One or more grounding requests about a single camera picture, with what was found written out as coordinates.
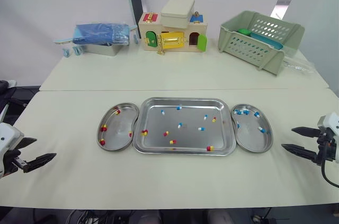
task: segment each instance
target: red and yellow capsule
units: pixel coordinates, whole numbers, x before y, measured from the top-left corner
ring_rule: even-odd
[[[206,150],[207,151],[214,151],[214,146],[208,146],[208,147],[206,147]]]

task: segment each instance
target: blue plastic bag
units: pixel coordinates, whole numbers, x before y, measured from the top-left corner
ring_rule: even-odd
[[[127,24],[78,24],[74,30],[73,43],[85,44],[129,44],[129,26]]]

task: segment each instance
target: rectangular metal tray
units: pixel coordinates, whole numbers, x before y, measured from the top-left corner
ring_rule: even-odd
[[[142,153],[225,156],[235,149],[236,140],[229,108],[223,101],[153,97],[141,105],[133,145]],[[207,151],[208,146],[213,146],[214,151]]]

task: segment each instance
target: green door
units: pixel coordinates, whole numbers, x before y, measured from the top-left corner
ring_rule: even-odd
[[[146,41],[147,41],[147,44],[150,47],[156,48],[158,46],[157,45],[157,35],[155,35],[154,32],[151,32],[151,31],[146,32]]]
[[[206,45],[207,45],[207,38],[205,35],[200,34],[198,36],[198,49],[201,51],[206,51]]]

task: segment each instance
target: clear plastic bag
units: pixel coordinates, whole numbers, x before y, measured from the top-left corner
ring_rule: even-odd
[[[312,62],[302,60],[299,58],[291,58],[285,56],[283,60],[283,66],[294,71],[299,71],[301,73],[314,73],[316,71],[314,64]]]
[[[78,24],[74,30],[73,43],[128,45],[129,26],[116,23]]]

